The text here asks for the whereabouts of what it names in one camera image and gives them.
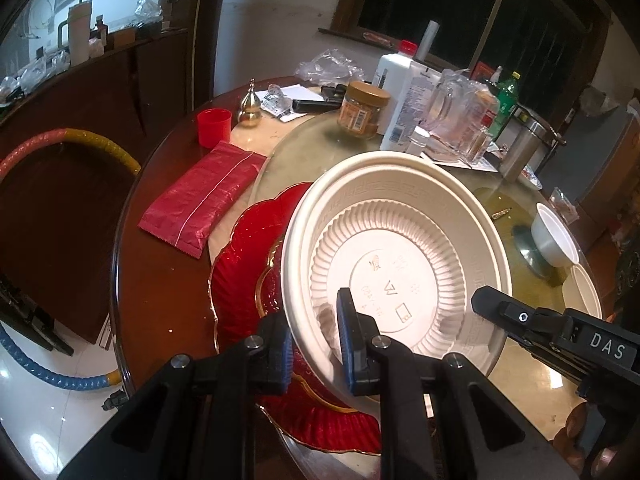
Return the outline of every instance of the brown jar lid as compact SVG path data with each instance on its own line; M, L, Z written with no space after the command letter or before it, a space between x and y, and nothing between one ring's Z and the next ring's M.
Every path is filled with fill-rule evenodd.
M369 83L354 81L349 83L347 87L347 97L356 99L356 101L360 101L369 106L383 108L388 104L389 99L391 99L391 94Z

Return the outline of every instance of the dining table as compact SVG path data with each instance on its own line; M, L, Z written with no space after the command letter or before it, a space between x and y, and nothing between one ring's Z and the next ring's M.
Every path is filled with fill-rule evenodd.
M271 84L285 87L296 83L300 83L296 78L281 77L257 82L255 87L264 90ZM202 108L226 108L235 115L247 89L244 86L222 94ZM380 145L378 136L368 140L345 137L337 126L337 112L305 116L290 123L265 113L254 128L243 127L234 119L230 142L268 159L255 183L213 230L209 250L196 259L143 231L138 223L158 196L209 153L198 144L198 111L181 120L145 162L116 232L110 314L116 358L130 396L176 354L188 354L194 359L216 354L216 316L208 294L208 279L212 262L225 247L242 212L254 203L275 198L294 184L312 182L351 155L378 150ZM489 215L501 213L494 225L510 265L513 296L530 306L564 310L562 282L567 270L532 260L530 248L527 249L527 231L536 205L546 203L543 195L525 178L507 182L497 172L449 166L444 169L473 193ZM578 252L580 263L589 272L584 255ZM568 413L580 402L574 384L511 340L507 340L489 378L548 439L564 426ZM287 438L267 417L258 414L258 480L328 478L318 473L324 467L324 456L315 453L307 452L302 444ZM370 466L375 468L372 464L352 467L350 474L360 470L360 476L353 478L372 478L371 471L362 472Z

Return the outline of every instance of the gold gourd figurine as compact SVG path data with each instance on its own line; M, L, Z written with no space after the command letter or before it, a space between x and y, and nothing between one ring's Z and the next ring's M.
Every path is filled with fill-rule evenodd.
M255 79L249 82L249 91L240 101L240 109L238 110L238 124L247 127L257 126L262 117L260 110L260 98L255 93Z

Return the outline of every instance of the red bottle cap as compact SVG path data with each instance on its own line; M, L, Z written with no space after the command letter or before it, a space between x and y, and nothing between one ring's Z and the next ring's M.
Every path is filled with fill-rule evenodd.
M413 57L415 53L418 52L418 46L411 41L402 40L398 47L398 51L402 54L407 54L408 56Z

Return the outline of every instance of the barcode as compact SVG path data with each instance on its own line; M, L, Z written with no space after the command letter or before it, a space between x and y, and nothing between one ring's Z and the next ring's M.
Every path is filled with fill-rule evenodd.
M358 112L358 116L356 117L355 122L353 123L353 130L359 132L362 129L362 124L364 120L367 118L367 112L364 110L360 110Z
M391 142L398 142L402 132L404 132L404 126L396 126L391 132Z

